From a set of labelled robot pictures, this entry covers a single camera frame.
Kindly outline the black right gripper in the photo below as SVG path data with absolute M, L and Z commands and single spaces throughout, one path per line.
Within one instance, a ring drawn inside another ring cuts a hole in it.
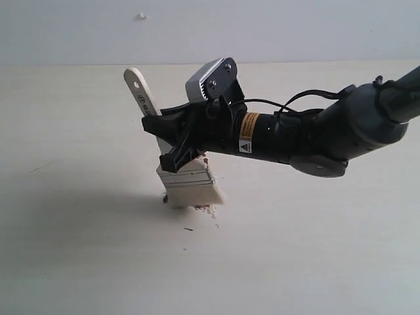
M 143 107 L 143 129 L 171 146 L 160 156 L 161 167 L 178 173 L 182 167 L 211 148 L 224 148 L 234 134 L 234 123 L 242 112 L 240 101 L 225 97 L 187 103 L 172 108 Z

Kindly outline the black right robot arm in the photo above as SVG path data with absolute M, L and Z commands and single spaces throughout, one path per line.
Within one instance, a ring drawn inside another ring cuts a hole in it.
M 419 70 L 400 79 L 349 85 L 338 93 L 311 90 L 332 100 L 324 109 L 280 106 L 250 112 L 236 70 L 216 70 L 203 82 L 205 100 L 142 119 L 147 133 L 170 144 L 159 158 L 176 173 L 205 152 L 290 165 L 316 177 L 341 177 L 351 159 L 401 140 L 419 115 Z

